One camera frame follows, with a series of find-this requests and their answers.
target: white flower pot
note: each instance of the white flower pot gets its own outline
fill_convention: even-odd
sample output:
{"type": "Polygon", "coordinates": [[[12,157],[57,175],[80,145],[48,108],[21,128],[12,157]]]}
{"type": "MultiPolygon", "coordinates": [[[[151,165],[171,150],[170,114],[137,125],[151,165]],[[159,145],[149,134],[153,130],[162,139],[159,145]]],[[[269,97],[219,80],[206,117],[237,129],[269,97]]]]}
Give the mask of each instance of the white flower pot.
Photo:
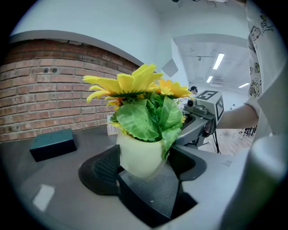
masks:
{"type": "Polygon", "coordinates": [[[120,130],[117,136],[120,145],[120,165],[129,173],[140,178],[152,178],[162,169],[163,142],[142,142],[120,130]]]}

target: gray table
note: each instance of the gray table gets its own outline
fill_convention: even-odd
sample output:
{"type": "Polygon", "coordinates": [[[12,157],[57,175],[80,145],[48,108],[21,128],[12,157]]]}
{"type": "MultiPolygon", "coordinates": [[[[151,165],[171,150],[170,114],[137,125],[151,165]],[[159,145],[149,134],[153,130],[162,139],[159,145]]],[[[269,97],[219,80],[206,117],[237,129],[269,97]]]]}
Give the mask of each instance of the gray table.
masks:
{"type": "MultiPolygon", "coordinates": [[[[150,229],[137,219],[116,196],[100,196],[86,188],[78,177],[80,165],[116,143],[106,126],[73,132],[77,151],[35,162],[29,152],[33,139],[0,145],[9,179],[24,207],[50,229],[150,229]],[[47,209],[41,212],[32,201],[41,185],[54,187],[47,209]]],[[[207,162],[207,170],[194,181],[183,182],[198,204],[159,229],[217,229],[243,171],[247,150],[232,155],[178,146],[207,162]]]]}

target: teal box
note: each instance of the teal box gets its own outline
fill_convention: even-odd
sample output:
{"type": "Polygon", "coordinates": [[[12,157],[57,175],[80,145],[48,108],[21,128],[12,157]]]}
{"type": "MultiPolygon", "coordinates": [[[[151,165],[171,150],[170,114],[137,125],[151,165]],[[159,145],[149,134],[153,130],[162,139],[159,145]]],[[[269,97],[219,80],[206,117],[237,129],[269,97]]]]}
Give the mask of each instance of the teal box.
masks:
{"type": "Polygon", "coordinates": [[[35,137],[30,152],[36,162],[77,150],[70,128],[35,137]]]}

